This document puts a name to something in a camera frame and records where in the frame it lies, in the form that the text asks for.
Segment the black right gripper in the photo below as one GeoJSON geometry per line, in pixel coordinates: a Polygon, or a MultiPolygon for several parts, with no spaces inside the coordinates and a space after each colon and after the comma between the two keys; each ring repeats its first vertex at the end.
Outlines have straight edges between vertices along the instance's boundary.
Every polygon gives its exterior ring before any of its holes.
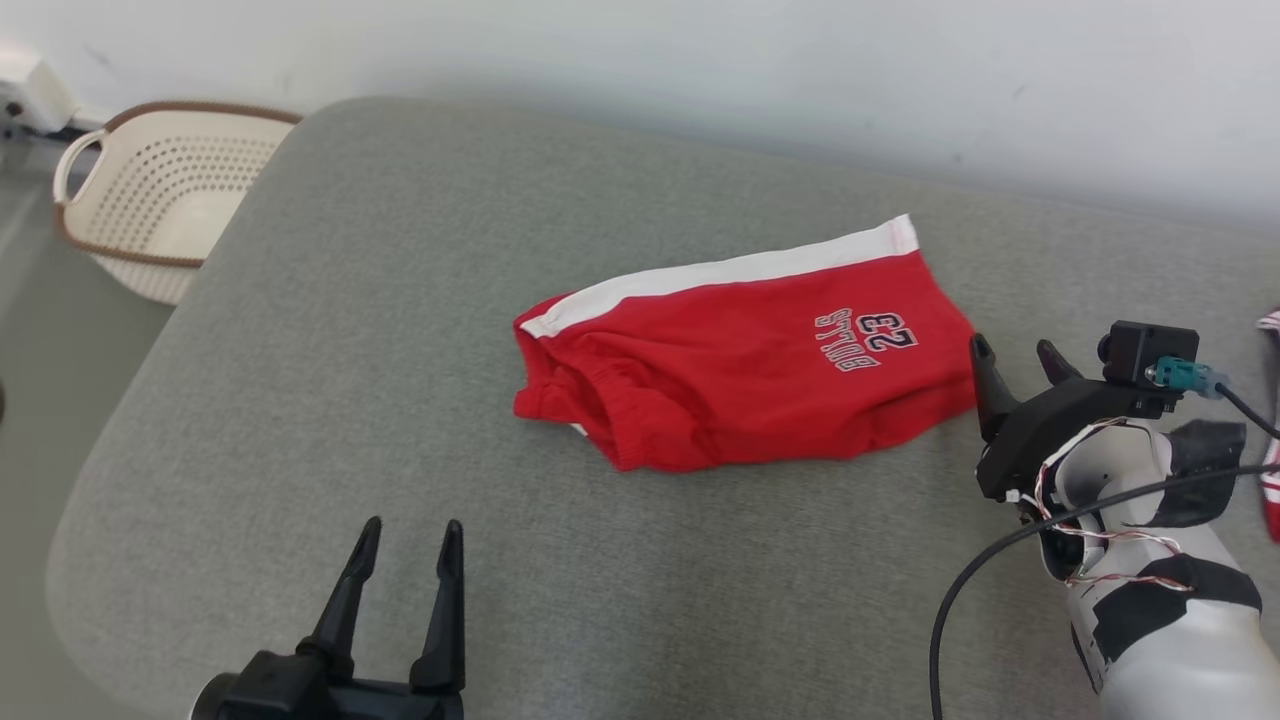
{"type": "Polygon", "coordinates": [[[982,333],[969,341],[977,420],[986,450],[975,479],[986,498],[1002,502],[1011,489],[1028,492],[1043,461],[1088,425],[1115,419],[1158,419],[1181,400],[1178,391],[1116,386],[1084,375],[1050,340],[1037,342],[1037,357],[1052,386],[1018,401],[982,333]]]}

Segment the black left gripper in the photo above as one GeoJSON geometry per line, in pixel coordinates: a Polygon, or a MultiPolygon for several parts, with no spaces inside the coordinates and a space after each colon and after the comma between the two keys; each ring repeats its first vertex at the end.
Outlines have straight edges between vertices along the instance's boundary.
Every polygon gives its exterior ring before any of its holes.
{"type": "Polygon", "coordinates": [[[447,524],[436,560],[436,597],[410,685],[352,680],[352,644],[365,583],[372,575],[381,519],[366,520],[300,653],[257,652],[239,673],[200,692],[191,719],[462,719],[466,687],[465,530],[447,524]]]}

